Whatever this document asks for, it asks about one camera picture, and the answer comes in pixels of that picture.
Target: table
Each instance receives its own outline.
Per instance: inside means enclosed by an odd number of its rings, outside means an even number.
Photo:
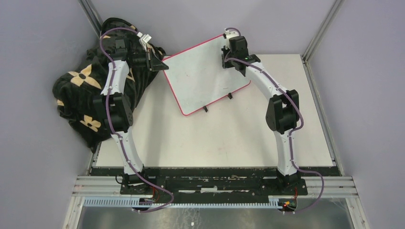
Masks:
[[[296,89],[304,127],[296,132],[299,166],[330,167],[332,160],[298,54],[258,55],[283,86]],[[146,167],[276,167],[277,147],[265,120],[267,100],[251,83],[183,116],[163,73],[146,89],[134,111],[133,136]],[[113,139],[102,142],[96,167],[123,167]]]

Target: white wall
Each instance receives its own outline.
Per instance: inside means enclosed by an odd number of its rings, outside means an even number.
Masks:
[[[405,225],[405,1],[347,0],[310,65],[373,229]]]
[[[175,54],[237,27],[251,53],[305,52],[334,0],[91,0],[103,20],[125,19]]]
[[[2,1],[0,27],[0,228],[61,228],[89,150],[52,86],[96,35],[76,0]]]

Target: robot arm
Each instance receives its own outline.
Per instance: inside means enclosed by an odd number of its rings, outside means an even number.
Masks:
[[[140,37],[139,42],[145,50],[145,53],[138,53],[137,55],[133,54],[132,57],[136,65],[133,67],[147,67],[150,71],[168,69],[169,67],[156,57],[154,50],[148,48],[147,43],[151,37],[140,32],[138,32],[137,35]],[[131,176],[135,177],[134,180],[129,178],[130,175],[135,174],[135,171],[132,168],[138,173],[141,173],[143,170],[143,163],[139,158],[132,137],[133,116],[130,109],[131,103],[129,102],[128,97],[124,95],[125,80],[129,73],[129,66],[126,62],[129,51],[130,44],[128,40],[124,38],[116,40],[115,52],[111,54],[114,64],[112,62],[108,64],[109,71],[106,85],[100,96],[96,96],[93,99],[98,118],[102,120],[104,126],[110,130],[111,136],[118,145],[122,161],[124,162],[124,174],[126,174],[124,179],[127,180],[127,184],[137,182],[137,176]],[[107,110],[106,99],[109,89],[111,89],[111,92]],[[107,115],[111,117],[112,126],[116,133],[113,133],[111,128],[109,128],[110,125],[108,123]]]
[[[293,167],[291,162],[291,150],[288,134],[290,129],[297,127],[299,116],[291,105],[291,102],[285,97],[281,90],[292,99],[298,107],[298,93],[295,90],[288,91],[277,81],[272,81],[263,74],[270,74],[264,69],[263,64],[256,55],[249,55],[247,42],[243,36],[239,36],[234,31],[226,31],[224,34],[226,45],[222,48],[222,65],[224,68],[234,67],[243,76],[251,80],[263,93],[267,99],[268,107],[266,113],[266,122],[271,130],[274,131],[277,143],[278,165],[277,176],[284,185],[293,183],[300,179],[300,175]],[[291,136],[294,147],[294,132]]]

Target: metal floor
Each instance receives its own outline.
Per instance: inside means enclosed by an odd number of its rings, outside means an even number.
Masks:
[[[299,199],[298,209],[313,199]],[[83,207],[78,229],[353,229],[345,199],[321,199],[285,215],[275,209],[167,208],[139,214],[130,208]]]

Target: red-edged whiteboard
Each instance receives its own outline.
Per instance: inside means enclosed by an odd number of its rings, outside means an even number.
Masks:
[[[183,115],[250,84],[234,68],[222,68],[224,45],[225,39],[219,35],[163,60],[169,66],[164,74]]]

